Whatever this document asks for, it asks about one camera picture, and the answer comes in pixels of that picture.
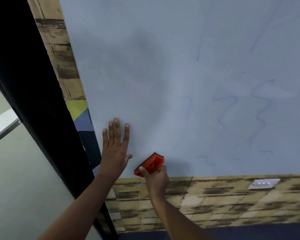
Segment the whiteboard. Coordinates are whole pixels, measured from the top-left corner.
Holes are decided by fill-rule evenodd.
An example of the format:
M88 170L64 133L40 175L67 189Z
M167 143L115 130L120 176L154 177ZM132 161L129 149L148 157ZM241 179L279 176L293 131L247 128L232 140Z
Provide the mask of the whiteboard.
M121 178L154 152L170 177L300 174L300 0L60 3L99 145L130 124Z

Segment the right hand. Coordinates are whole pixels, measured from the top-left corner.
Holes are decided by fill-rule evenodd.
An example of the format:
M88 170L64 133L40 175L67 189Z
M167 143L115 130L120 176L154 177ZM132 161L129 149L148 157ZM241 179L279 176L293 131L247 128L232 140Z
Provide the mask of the right hand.
M161 166L153 174L149 174L142 166L140 166L139 169L145 178L150 200L153 202L157 199L164 199L164 194L169 182L166 166Z

